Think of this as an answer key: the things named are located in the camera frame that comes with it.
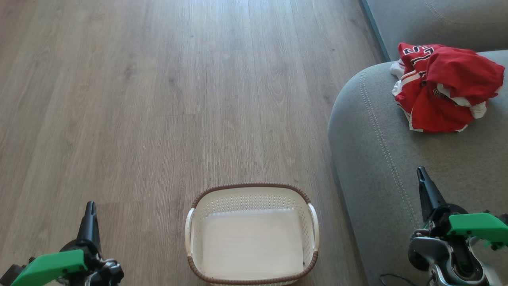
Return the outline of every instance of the laundry basket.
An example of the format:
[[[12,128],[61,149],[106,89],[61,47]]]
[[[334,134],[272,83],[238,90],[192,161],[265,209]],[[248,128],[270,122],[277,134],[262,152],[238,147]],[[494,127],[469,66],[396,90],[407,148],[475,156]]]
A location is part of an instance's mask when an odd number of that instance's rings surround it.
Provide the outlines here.
[[[187,215],[187,260],[212,285],[288,285],[318,259],[317,221],[307,195],[290,185],[212,188]]]

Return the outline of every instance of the green bracket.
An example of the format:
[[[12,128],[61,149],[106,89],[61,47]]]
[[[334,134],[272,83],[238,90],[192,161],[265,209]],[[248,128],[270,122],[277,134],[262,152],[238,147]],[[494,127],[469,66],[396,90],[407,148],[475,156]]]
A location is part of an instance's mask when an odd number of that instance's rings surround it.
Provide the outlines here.
[[[508,225],[489,213],[451,215],[448,235],[476,236],[500,248],[508,245]]]
[[[81,249],[42,255],[26,266],[12,286],[43,286],[66,273],[87,270]]]

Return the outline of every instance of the basket rim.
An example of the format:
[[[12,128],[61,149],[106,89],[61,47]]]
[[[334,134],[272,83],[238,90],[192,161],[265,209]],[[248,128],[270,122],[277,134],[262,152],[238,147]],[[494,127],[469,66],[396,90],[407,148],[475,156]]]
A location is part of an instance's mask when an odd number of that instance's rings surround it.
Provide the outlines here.
[[[279,187],[279,188],[286,188],[290,189],[292,191],[297,192],[302,198],[304,199],[306,204],[310,204],[310,199],[302,190],[299,188],[289,185],[289,184],[282,184],[282,183],[240,183],[240,184],[229,184],[229,185],[222,185],[217,186],[213,188],[209,188],[206,191],[200,193],[198,197],[194,200],[191,208],[195,209],[198,205],[199,201],[206,196],[207,194],[219,190],[226,190],[226,189],[234,189],[239,187]],[[256,284],[273,284],[273,283],[280,283],[280,282],[289,282],[293,280],[298,280],[307,274],[314,268],[314,265],[316,264],[316,261],[318,260],[318,251],[314,251],[312,255],[312,260],[310,261],[307,268],[305,268],[302,272],[291,275],[291,276],[285,276],[285,277],[279,277],[279,278],[270,278],[270,279],[257,279],[257,280],[228,280],[228,279],[216,279],[212,277],[208,277],[201,273],[196,265],[194,264],[194,260],[192,256],[187,256],[187,261],[189,263],[190,269],[194,272],[196,276],[198,276],[200,279],[208,282],[208,283],[214,283],[214,284],[228,284],[228,285],[256,285]]]

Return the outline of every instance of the basket handle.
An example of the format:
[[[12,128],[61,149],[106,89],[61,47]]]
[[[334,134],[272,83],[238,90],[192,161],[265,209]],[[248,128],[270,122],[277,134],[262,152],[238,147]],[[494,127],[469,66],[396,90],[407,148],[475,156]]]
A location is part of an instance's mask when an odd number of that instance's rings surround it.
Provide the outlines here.
[[[187,251],[187,257],[192,256],[190,229],[193,214],[194,208],[189,211],[185,220],[185,250]]]
[[[310,214],[312,215],[312,228],[314,229],[314,251],[318,250],[319,247],[319,223],[317,222],[317,213],[312,204],[308,204]]]

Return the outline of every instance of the sofa cushion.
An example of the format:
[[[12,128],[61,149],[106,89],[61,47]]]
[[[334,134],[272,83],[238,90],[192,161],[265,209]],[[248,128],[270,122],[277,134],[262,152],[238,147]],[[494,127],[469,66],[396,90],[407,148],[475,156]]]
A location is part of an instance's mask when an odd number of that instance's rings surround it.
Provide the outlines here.
[[[508,65],[508,51],[481,54]],[[460,133],[414,132],[391,94],[396,77],[390,65],[367,68],[345,85],[328,135],[369,283],[389,272],[423,285],[427,274],[407,260],[409,236],[423,224],[416,169],[426,167],[449,203],[469,212],[508,212],[508,88],[489,101],[483,118]],[[494,262],[508,283],[503,271],[508,251],[479,248],[480,257]]]
[[[508,48],[506,0],[363,0],[389,58],[397,45],[443,44],[489,51]]]

